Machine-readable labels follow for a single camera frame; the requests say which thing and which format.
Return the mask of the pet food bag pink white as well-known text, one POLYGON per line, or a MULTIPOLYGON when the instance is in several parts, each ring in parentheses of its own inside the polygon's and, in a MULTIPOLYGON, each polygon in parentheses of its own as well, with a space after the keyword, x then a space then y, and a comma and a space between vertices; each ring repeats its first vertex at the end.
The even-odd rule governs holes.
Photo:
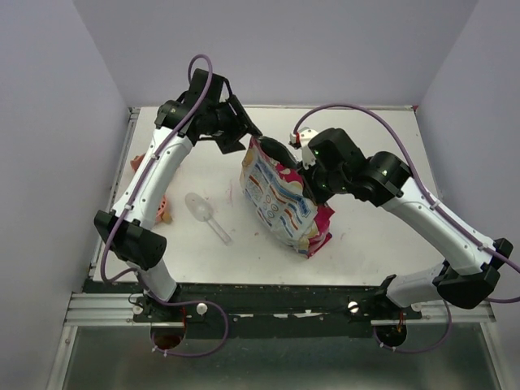
POLYGON ((335 211, 304 196, 297 160, 277 140, 250 138, 241 163, 240 186, 267 231, 301 256, 314 256, 332 238, 335 211))

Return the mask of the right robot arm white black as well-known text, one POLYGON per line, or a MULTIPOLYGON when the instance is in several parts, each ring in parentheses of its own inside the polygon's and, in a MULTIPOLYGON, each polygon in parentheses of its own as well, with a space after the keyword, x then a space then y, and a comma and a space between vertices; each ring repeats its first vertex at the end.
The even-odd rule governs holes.
POLYGON ((425 271, 387 277, 373 300, 379 316, 390 319, 415 303, 439 299, 469 310, 494 291, 512 244, 464 222, 421 187, 395 154, 366 158, 341 128, 303 128, 290 143, 301 150, 298 172, 306 197, 323 204, 336 194, 351 194, 395 215, 442 254, 443 262, 425 271))

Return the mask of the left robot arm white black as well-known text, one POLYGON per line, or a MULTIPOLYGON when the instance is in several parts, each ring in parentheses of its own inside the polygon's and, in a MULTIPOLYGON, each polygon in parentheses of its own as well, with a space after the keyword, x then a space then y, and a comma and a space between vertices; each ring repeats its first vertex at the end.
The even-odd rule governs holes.
POLYGON ((157 111, 155 129, 130 184, 109 211, 98 211, 94 226, 106 251, 126 262, 156 297, 152 311, 163 321, 174 319, 180 301, 177 283, 163 255, 165 237, 153 232, 161 200, 175 172, 199 141, 213 141, 222 154, 245 149, 241 138, 260 130, 232 92, 227 78, 196 69, 188 90, 157 111))

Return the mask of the clear plastic scoop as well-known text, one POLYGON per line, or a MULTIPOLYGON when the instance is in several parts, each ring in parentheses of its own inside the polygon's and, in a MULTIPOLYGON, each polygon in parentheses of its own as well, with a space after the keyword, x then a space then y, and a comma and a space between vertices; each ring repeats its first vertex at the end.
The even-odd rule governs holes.
POLYGON ((196 193, 187 193, 184 197, 184 201, 190 214, 197 221, 207 223, 225 245, 230 245, 232 243, 232 238, 216 221, 214 217, 214 209, 205 198, 196 193))

